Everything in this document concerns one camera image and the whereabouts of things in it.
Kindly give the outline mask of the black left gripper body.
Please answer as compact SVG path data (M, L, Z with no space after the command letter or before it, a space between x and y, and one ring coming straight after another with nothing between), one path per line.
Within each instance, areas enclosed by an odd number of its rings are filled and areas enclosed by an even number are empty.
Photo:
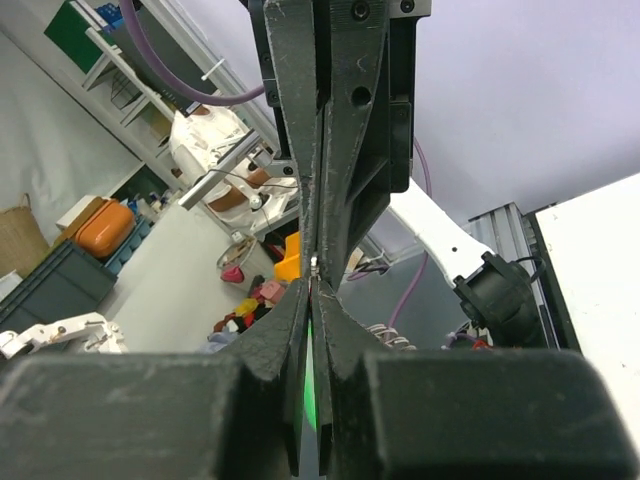
M250 1L251 18L259 57L261 76L268 105L275 115L279 138L278 157L292 161L278 87L266 33L264 4ZM330 97L329 1L323 3L323 31L317 35L318 112L324 122L324 110ZM415 62L417 23L431 13L428 1L386 1L389 26L383 50L381 70L364 140L356 162L350 192L369 183L380 191L402 193L409 185L414 133Z

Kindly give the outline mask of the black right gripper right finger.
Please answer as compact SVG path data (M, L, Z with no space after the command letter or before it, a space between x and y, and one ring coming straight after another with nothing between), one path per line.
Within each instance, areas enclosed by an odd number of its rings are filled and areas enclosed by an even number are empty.
M398 351L312 284L319 464L330 479L635 479L598 372L549 349Z

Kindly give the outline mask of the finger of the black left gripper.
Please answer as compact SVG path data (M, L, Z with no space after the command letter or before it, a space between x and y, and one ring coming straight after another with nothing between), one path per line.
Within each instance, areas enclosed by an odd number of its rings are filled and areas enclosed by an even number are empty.
M348 260L347 198L373 109L389 26L386 1L329 1L330 97L324 110L319 277L335 287Z
M317 35L321 1L267 1L264 18L279 102L301 189L302 273L320 277L319 244L322 115L318 112Z

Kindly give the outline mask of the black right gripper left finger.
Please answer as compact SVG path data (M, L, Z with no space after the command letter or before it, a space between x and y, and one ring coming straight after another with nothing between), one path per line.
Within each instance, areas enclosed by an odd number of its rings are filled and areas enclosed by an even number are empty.
M298 474L309 287L214 354L38 353L1 374L5 479Z

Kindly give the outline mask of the green plastic key tag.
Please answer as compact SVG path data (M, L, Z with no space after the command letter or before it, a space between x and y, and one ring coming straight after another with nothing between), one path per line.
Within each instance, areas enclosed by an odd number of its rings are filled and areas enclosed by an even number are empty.
M316 399L314 388L314 364L313 364L313 329L312 324L308 325L307 329L307 351L306 351L306 364L305 364L305 378L304 378L304 412L306 419L311 428L317 430L316 419Z

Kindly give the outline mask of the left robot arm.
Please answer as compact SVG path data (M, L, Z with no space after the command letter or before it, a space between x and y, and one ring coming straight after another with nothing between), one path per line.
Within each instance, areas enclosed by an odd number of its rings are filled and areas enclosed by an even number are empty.
M532 277L459 227L411 180L416 38L428 1L246 3L279 159L300 188L304 275L330 285L381 213L409 229L471 323L538 347Z

